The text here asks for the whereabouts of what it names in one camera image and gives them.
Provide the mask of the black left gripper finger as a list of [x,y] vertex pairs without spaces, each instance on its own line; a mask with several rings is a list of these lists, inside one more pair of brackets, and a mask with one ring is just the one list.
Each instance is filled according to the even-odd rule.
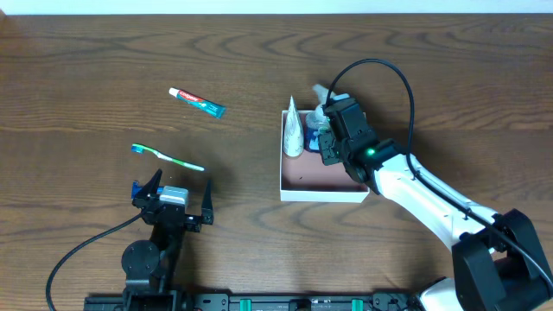
[[203,200],[201,204],[201,214],[213,215],[212,183],[210,181],[207,182],[206,190],[203,195]]
[[162,178],[162,170],[159,168],[152,178],[136,192],[137,199],[156,197],[158,195],[159,183]]

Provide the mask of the clear blue pump bottle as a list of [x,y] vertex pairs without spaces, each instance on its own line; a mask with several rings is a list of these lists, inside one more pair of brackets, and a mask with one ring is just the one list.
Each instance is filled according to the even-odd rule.
[[312,87],[312,90],[319,99],[319,104],[305,117],[304,149],[308,152],[319,153],[319,135],[329,129],[329,122],[323,112],[326,104],[328,89],[320,84]]

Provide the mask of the white Pantene conditioner tube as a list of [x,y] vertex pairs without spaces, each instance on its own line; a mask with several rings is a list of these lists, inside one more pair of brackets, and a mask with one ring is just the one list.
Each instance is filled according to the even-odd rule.
[[289,109],[285,118],[283,132],[283,152],[286,156],[296,158],[304,150],[304,136],[302,120],[296,109],[296,103],[293,97],[289,100]]

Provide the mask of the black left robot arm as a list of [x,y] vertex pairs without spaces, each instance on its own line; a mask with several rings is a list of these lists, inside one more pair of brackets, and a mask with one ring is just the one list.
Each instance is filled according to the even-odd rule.
[[214,222],[212,185],[207,184],[201,214],[188,212],[186,188],[161,186],[162,171],[157,170],[145,185],[133,184],[132,205],[139,218],[153,227],[148,240],[129,245],[122,255],[127,289],[145,289],[162,293],[170,287],[186,232],[199,232]]

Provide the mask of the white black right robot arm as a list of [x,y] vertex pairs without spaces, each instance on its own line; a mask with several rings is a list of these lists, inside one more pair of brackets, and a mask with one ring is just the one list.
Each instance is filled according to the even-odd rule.
[[401,145],[372,130],[324,131],[322,161],[399,204],[450,250],[454,275],[416,295],[419,310],[533,310],[552,298],[552,274],[530,219],[497,213],[432,175]]

